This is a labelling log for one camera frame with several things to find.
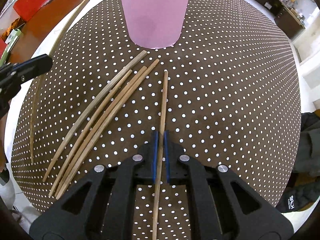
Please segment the long light wooden chopstick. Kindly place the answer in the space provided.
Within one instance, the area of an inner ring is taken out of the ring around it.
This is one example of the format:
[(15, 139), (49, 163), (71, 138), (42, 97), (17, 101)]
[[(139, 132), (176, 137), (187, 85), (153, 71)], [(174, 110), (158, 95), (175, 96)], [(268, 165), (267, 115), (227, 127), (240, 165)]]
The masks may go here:
[(55, 198), (59, 199), (67, 190), (68, 185), (76, 175), (82, 162), (94, 147), (105, 128), (110, 124), (112, 119), (119, 112), (123, 104), (129, 99), (133, 92), (140, 86), (142, 81), (150, 74), (150, 72), (159, 64), (159, 59), (153, 61), (149, 67), (142, 67), (140, 71), (133, 77), (130, 82), (121, 90), (117, 97), (104, 111), (92, 130), (85, 137), (79, 137), (83, 141), (77, 140), (69, 154), (69, 160), (61, 171), (63, 174), (58, 176), (59, 185), (55, 191)]

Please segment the thin chopstick at mat edge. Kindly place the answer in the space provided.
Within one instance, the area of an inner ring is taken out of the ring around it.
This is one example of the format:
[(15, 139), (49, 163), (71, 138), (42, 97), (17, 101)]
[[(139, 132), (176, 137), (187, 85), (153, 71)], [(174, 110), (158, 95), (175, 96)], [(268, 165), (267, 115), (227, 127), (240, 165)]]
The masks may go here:
[[(49, 56), (52, 57), (54, 51), (56, 50), (57, 46), (59, 45), (59, 42), (61, 38), (63, 38), (65, 32), (69, 29), (73, 21), (76, 19), (76, 17), (80, 14), (82, 9), (89, 3), (90, 0), (83, 0), (79, 6), (77, 7), (76, 11), (72, 14), (70, 19), (65, 23), (63, 28), (61, 29), (59, 35), (57, 36), (50, 52)], [(34, 164), (34, 124), (35, 124), (35, 119), (36, 119), (36, 111), (37, 111), (37, 104), (40, 96), (40, 88), (42, 87), (42, 83), (44, 81), (44, 74), (40, 75), (37, 81), (37, 87), (35, 89), (35, 95), (33, 97), (33, 104), (32, 104), (32, 111), (31, 111), (31, 119), (30, 119), (30, 161), (31, 164)]]

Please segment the green white small box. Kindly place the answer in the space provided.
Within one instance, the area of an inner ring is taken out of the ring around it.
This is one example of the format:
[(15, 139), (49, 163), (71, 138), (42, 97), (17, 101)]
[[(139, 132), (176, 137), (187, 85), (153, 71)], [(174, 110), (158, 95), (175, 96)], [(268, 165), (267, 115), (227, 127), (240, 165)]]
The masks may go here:
[(0, 60), (0, 64), (1, 66), (3, 64), (5, 64), (12, 48), (14, 47), (14, 45), (16, 44), (16, 42), (18, 41), (19, 37), (22, 35), (22, 32), (20, 31), (20, 29), (14, 29), (11, 31), (11, 33), (9, 34), (8, 38), (5, 41), (5, 44), (7, 45), (2, 56), (1, 56), (1, 60)]

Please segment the black jacket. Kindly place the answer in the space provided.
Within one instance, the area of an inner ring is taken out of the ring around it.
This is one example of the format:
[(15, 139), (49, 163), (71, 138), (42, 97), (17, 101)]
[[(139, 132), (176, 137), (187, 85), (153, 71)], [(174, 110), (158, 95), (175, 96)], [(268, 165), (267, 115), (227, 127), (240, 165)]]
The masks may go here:
[(281, 213), (304, 211), (319, 198), (319, 110), (301, 115), (298, 151), (293, 181), (276, 209)]

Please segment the brown polka dot tablecloth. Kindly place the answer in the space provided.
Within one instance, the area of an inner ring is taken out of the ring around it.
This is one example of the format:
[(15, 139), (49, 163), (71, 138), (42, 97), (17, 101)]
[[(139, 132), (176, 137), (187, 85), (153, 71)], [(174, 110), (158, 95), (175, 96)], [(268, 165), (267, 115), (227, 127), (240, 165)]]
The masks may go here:
[[(63, 36), (40, 88), (33, 165), (37, 80), (31, 83), (19, 114), (12, 172), (40, 216), (59, 200), (58, 176), (76, 141), (102, 115), (89, 113), (79, 126), (76, 120), (141, 52), (129, 38), (121, 0), (98, 3)], [(95, 166), (118, 166), (150, 142), (152, 132), (159, 135), (167, 70), (165, 131), (171, 140), (205, 166), (227, 166), (276, 208), (300, 133), (298, 76), (286, 36), (243, 0), (189, 0), (179, 40), (148, 50), (130, 77), (156, 59), (159, 64), (105, 128), (67, 190)], [(168, 183), (165, 165), (163, 147), (157, 239), (192, 239), (186, 188)], [(131, 239), (152, 239), (154, 197), (155, 182), (137, 186)]]

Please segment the pink plastic cup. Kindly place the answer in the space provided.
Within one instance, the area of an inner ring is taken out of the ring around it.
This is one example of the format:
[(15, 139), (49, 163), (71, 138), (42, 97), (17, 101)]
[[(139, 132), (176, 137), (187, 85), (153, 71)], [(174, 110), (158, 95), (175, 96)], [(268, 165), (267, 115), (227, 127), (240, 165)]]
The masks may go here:
[(188, 0), (121, 0), (129, 37), (136, 45), (158, 49), (180, 38)]

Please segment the dark wooden cabinet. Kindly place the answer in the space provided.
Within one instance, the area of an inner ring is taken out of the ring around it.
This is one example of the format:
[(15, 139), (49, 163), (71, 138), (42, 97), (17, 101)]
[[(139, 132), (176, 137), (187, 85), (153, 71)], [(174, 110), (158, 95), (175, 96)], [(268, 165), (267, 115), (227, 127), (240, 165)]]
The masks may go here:
[(274, 15), (276, 25), (291, 40), (294, 40), (304, 29), (304, 25), (281, 0), (255, 0)]

